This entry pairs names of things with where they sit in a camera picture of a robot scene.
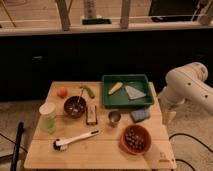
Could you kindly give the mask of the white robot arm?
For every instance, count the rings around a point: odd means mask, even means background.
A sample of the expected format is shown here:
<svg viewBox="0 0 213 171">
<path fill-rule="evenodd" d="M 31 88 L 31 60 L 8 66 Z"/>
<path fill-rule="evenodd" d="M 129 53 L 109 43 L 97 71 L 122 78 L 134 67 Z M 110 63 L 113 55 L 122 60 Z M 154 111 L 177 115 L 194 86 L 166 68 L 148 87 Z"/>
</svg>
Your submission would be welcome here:
<svg viewBox="0 0 213 171">
<path fill-rule="evenodd" d="M 170 70 L 166 76 L 166 86 L 158 99 L 162 111 L 162 122 L 169 124 L 176 115 L 174 107 L 185 100 L 193 101 L 213 115 L 213 87 L 205 83 L 208 78 L 206 66 L 192 62 Z"/>
</svg>

